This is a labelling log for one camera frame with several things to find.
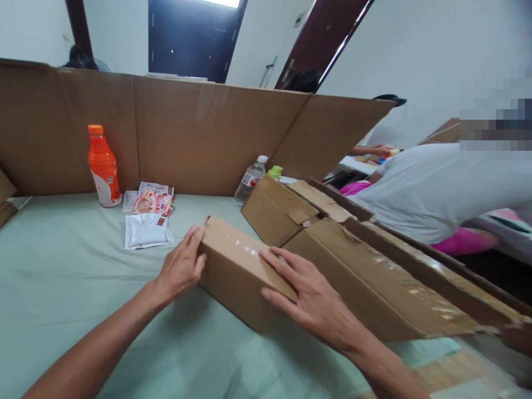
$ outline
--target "snack packet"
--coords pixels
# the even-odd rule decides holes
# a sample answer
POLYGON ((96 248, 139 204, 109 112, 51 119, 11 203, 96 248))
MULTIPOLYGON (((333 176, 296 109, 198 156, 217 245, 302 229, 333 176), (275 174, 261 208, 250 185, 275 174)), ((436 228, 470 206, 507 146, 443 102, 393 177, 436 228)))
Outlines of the snack packet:
POLYGON ((158 247, 174 242, 166 217, 154 213, 126 216, 126 250, 158 247))
POLYGON ((156 191, 142 190, 133 205, 131 213, 155 213, 166 217, 171 206, 172 197, 169 195, 160 195, 156 191))
POLYGON ((149 182, 140 182, 139 185, 139 197, 142 195, 144 190, 149 190, 151 192, 156 192, 159 196, 169 196, 171 199, 168 203, 168 207, 165 209, 166 212, 163 212, 163 216, 168 216, 170 214, 170 209, 172 208, 173 202, 173 193, 174 189, 171 186, 160 185, 156 183, 149 182))

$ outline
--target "plastic water bottle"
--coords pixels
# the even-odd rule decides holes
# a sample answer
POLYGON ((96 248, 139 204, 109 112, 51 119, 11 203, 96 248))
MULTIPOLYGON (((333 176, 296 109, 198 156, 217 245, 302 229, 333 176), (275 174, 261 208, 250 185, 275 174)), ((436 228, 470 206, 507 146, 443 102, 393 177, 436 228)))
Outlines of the plastic water bottle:
POLYGON ((258 184, 259 180, 266 174, 266 167, 264 164, 268 160, 266 155, 261 155, 257 161, 251 165, 245 172, 240 185, 234 194, 234 200, 243 204, 246 202, 258 184))

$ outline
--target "hand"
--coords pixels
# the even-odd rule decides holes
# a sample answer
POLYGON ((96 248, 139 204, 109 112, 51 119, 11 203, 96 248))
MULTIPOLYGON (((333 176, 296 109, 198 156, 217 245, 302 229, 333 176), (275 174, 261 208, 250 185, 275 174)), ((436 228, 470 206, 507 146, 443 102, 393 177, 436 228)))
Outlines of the hand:
POLYGON ((166 256, 161 273, 155 279, 155 289, 165 303, 195 286, 205 267, 207 255, 197 255, 205 226, 193 224, 183 241, 166 256))
POLYGON ((373 147, 371 154, 378 156, 379 158, 388 158, 390 156, 390 148, 386 146, 373 147))
POLYGON ((285 249, 272 248, 272 252, 289 265, 270 253, 261 251, 260 255, 298 291, 299 300, 294 304, 284 295, 263 288, 261 293, 267 301, 344 354, 354 349, 354 342, 370 334, 313 263, 285 249))

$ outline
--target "green bottle cap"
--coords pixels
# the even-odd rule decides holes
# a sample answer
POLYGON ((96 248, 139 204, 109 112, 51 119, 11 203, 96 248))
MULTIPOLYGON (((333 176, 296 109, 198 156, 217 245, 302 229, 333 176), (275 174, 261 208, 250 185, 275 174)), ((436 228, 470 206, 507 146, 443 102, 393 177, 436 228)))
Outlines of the green bottle cap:
POLYGON ((268 171, 268 174, 270 176, 272 176, 274 179, 278 179, 279 177, 281 177, 281 173, 283 173, 283 168, 281 168, 280 166, 273 166, 269 171, 268 171))

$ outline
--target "white shirt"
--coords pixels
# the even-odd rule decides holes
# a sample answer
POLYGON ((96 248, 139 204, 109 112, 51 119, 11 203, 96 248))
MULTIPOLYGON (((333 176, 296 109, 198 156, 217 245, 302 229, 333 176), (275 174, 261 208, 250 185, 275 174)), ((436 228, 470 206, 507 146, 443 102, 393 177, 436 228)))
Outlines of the white shirt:
POLYGON ((532 152, 496 152, 461 151, 459 143, 413 147, 387 160, 377 169, 382 178, 349 198, 425 244, 495 209, 511 208, 532 224, 532 152))

